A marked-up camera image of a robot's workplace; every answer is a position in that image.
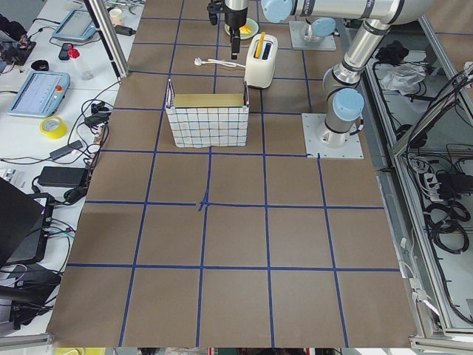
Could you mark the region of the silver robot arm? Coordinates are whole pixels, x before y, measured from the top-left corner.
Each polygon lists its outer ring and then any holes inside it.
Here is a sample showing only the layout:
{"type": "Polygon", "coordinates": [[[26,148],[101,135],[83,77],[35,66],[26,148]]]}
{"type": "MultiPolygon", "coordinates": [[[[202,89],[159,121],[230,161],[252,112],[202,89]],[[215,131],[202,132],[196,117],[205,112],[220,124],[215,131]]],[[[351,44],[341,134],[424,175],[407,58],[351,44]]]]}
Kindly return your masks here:
{"type": "Polygon", "coordinates": [[[323,80],[327,115],[317,128],[320,141],[332,147],[343,146],[350,129],[361,115],[364,99],[355,89],[361,74],[393,25],[420,18],[431,1],[262,1],[265,18],[272,23],[289,16],[321,16],[363,21],[342,61],[328,70],[323,80]]]}
{"type": "Polygon", "coordinates": [[[317,42],[331,36],[336,31],[336,20],[330,17],[318,18],[313,21],[305,20],[302,38],[306,42],[317,42]]]}

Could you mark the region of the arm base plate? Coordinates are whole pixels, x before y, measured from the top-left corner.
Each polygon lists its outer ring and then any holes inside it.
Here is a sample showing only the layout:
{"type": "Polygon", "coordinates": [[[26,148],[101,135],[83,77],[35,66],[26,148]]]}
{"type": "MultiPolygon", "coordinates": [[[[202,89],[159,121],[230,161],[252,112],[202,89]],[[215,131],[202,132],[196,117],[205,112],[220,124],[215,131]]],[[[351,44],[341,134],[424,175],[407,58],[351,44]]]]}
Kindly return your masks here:
{"type": "Polygon", "coordinates": [[[323,28],[317,26],[315,22],[312,24],[306,21],[290,21],[290,38],[291,46],[294,50],[316,50],[316,51],[335,51],[336,43],[333,36],[335,26],[328,26],[330,33],[324,36],[323,31],[314,31],[315,28],[323,28]]]}
{"type": "Polygon", "coordinates": [[[334,133],[325,125],[325,114],[303,113],[302,127],[306,156],[321,159],[363,159],[358,134],[354,127],[345,133],[334,133]]]}

